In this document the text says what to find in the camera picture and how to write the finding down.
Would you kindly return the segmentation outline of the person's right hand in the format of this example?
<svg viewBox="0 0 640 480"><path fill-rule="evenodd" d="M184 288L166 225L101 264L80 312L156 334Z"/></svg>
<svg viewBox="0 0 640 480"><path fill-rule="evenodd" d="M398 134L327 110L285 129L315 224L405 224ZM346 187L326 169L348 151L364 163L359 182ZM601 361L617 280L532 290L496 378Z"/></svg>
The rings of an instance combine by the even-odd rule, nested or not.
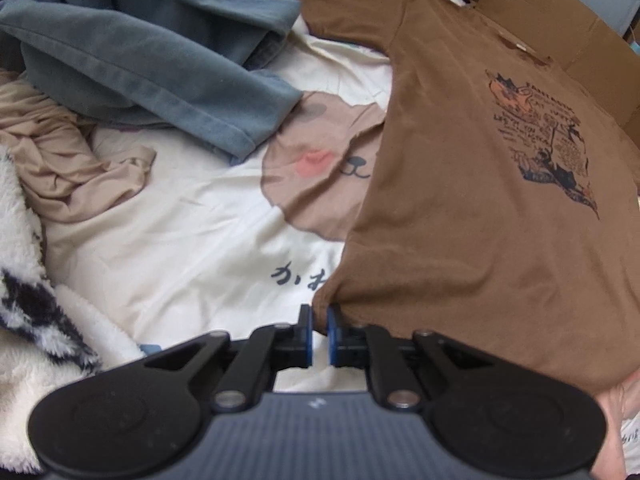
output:
<svg viewBox="0 0 640 480"><path fill-rule="evenodd" d="M619 385L597 396L605 414L606 436L600 453L592 467L596 479L623 480L627 477L622 442L622 426L625 419L639 413L639 372L636 370Z"/></svg>

